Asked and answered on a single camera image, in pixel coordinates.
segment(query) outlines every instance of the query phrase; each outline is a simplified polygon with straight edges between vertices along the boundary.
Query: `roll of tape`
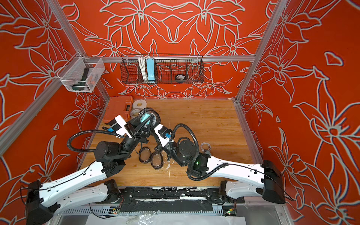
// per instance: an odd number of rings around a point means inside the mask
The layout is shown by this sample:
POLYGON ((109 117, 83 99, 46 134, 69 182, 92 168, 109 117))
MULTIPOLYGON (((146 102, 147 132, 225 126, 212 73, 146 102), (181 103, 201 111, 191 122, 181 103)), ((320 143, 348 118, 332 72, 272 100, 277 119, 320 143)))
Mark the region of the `roll of tape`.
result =
POLYGON ((133 109, 133 110, 131 110, 131 112, 130 112, 130 117, 131 117, 131 119, 137 117, 137 116, 139 115, 139 112, 140 112, 140 111, 141 111, 140 109, 133 109))
POLYGON ((146 101, 145 101, 145 100, 142 100, 142 99, 136 100, 136 101, 132 104, 132 108, 133 108, 133 109, 143 109, 143 108, 146 108, 146 101))

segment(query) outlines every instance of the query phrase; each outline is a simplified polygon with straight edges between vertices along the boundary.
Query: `white arm casing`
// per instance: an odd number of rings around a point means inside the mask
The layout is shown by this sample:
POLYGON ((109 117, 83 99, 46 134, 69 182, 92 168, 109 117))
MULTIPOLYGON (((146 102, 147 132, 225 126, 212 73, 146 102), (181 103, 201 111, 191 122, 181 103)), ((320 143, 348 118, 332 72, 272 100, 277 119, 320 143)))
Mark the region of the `white arm casing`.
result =
POLYGON ((159 130, 160 130, 162 127, 163 127, 163 125, 162 125, 162 124, 159 124, 159 125, 157 125, 157 126, 154 128, 154 131, 155 131, 155 134, 157 134, 157 136, 159 137, 161 145, 162 145, 163 147, 165 147, 165 145, 166 145, 167 143, 169 143, 170 138, 163 138, 162 136, 160 136, 159 130))
POLYGON ((39 191, 39 197, 44 198, 44 201, 41 204, 45 207, 52 206, 59 199, 69 195, 70 193, 77 191, 78 189, 88 184, 107 178, 106 174, 101 172, 102 169, 103 165, 101 162, 94 162, 89 167, 83 168, 79 171, 76 171, 75 173, 54 181, 43 183, 39 191))
POLYGON ((246 182, 248 184, 254 185, 256 188, 264 188, 264 184, 261 182, 261 179, 264 178, 264 174, 261 174, 259 172, 264 173, 264 168, 262 168, 261 164, 244 164, 244 163, 238 163, 238 162, 231 162, 226 161, 222 159, 218 159, 214 156, 211 156, 207 161, 207 167, 209 170, 208 173, 215 169, 217 166, 223 164, 223 163, 230 163, 230 164, 238 164, 244 167, 240 166, 233 166, 228 165, 224 168, 219 169, 216 171, 213 175, 213 177, 224 177, 229 178, 232 180, 239 180, 246 182))
POLYGON ((230 198, 237 199, 239 197, 261 196, 256 192, 253 184, 243 181, 228 181, 225 186, 226 195, 230 198))
POLYGON ((119 124, 121 127, 119 130, 117 130, 115 132, 117 134, 120 134, 121 136, 124 136, 125 134, 127 134, 129 136, 129 138, 132 138, 129 131, 125 128, 126 121, 124 120, 124 118, 121 115, 118 115, 117 117, 115 117, 115 120, 116 120, 117 124, 119 124))
POLYGON ((100 184, 73 192, 57 201, 57 203, 60 204, 60 208, 58 208, 54 214, 88 203, 104 201, 108 196, 107 191, 107 186, 100 184))

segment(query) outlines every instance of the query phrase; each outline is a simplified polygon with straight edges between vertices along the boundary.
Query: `wooden floor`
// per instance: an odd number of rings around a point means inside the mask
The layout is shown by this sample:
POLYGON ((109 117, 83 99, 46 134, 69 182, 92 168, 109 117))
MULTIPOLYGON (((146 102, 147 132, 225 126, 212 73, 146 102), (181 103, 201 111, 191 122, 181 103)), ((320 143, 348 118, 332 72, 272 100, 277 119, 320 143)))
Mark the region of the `wooden floor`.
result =
MULTIPOLYGON (((194 132, 199 144, 211 144, 211 154, 224 160, 252 163, 250 151, 245 141, 238 117, 231 100, 160 100, 147 99, 147 106, 155 109, 161 124, 173 129, 178 123, 188 125, 194 132)), ((179 128, 175 140, 190 135, 179 128)), ((148 146, 153 151, 156 146, 154 137, 148 138, 148 146)), ((96 134, 91 148, 96 148, 100 141, 118 141, 122 139, 106 134, 96 134)), ((139 162, 138 155, 133 152, 125 161, 126 166, 118 174, 108 178, 115 179, 118 186, 219 186, 220 177, 209 177, 203 181, 192 181, 186 175, 187 167, 180 167, 172 159, 168 163, 163 154, 164 166, 155 170, 150 163, 139 162)), ((88 153, 81 168, 95 161, 93 153, 88 153)))

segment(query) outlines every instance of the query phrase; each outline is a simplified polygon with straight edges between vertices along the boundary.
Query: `white cord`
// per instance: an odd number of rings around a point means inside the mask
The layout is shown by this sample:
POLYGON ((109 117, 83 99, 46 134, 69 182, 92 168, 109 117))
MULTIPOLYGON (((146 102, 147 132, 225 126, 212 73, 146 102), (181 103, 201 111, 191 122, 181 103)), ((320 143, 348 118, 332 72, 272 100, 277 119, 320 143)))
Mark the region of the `white cord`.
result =
POLYGON ((204 152, 210 151, 210 150, 211 150, 211 145, 210 145, 209 143, 207 143, 207 142, 203 142, 203 143, 201 143, 201 145, 200 145, 200 149, 203 150, 204 152), (205 149, 203 148, 203 145, 207 145, 209 148, 208 148, 207 150, 205 150, 205 149))
POLYGON ((140 67, 140 70, 141 70, 141 73, 143 75, 143 80, 144 81, 147 81, 149 80, 148 79, 148 75, 146 74, 146 70, 145 70, 145 59, 150 59, 151 57, 146 55, 145 57, 144 56, 139 56, 139 67, 140 67))

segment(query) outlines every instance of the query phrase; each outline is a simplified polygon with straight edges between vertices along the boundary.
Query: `orange wall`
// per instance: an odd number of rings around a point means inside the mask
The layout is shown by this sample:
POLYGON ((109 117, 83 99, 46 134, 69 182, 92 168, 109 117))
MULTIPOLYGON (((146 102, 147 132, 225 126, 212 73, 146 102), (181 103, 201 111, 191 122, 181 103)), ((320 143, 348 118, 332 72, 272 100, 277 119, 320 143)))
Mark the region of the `orange wall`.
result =
MULTIPOLYGON (((131 53, 254 54, 276 1, 81 1, 59 0, 90 56, 131 53)), ((135 85, 121 82, 119 64, 102 76, 110 96, 232 98, 249 62, 205 64, 201 85, 135 85)))
MULTIPOLYGON (((45 1, 0 0, 0 135, 55 79, 75 53, 45 1)), ((20 185, 76 171, 81 155, 66 147, 80 130, 94 129, 105 107, 99 91, 61 87, 0 157, 0 224, 25 224, 20 185)), ((86 146, 90 135, 75 140, 86 146)))
POLYGON ((360 223, 360 5, 289 1, 241 106, 296 224, 360 223))

